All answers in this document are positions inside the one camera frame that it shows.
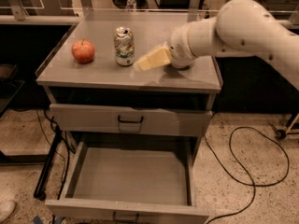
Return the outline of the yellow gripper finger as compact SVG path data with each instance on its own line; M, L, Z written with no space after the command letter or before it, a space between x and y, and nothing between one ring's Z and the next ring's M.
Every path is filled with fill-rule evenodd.
M159 46L135 61L134 69L136 71L147 71L156 67L168 65L170 63L171 52L169 48Z

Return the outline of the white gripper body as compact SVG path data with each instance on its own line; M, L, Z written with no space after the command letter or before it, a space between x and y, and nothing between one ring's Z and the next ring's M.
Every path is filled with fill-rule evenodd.
M190 45L190 30L193 23L186 23L173 30L167 39L167 46L171 52L171 62L173 60L190 61L196 57L193 55Z

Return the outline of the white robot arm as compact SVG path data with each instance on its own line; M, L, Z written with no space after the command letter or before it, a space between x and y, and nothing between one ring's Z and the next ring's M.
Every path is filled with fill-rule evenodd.
M299 89L299 35L253 0L231 0L215 17L175 28L163 45L136 60L134 69L184 68L202 56L256 56Z

